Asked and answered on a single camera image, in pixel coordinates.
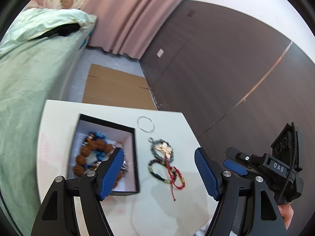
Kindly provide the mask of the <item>right hand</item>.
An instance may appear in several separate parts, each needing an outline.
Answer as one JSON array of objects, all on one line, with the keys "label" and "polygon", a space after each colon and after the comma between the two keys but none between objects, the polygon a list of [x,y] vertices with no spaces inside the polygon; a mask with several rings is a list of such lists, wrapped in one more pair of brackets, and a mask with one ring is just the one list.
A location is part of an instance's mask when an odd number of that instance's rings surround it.
[{"label": "right hand", "polygon": [[278,205],[278,209],[280,211],[281,217],[283,218],[284,226],[286,229],[288,229],[294,216],[294,210],[290,204]]}]

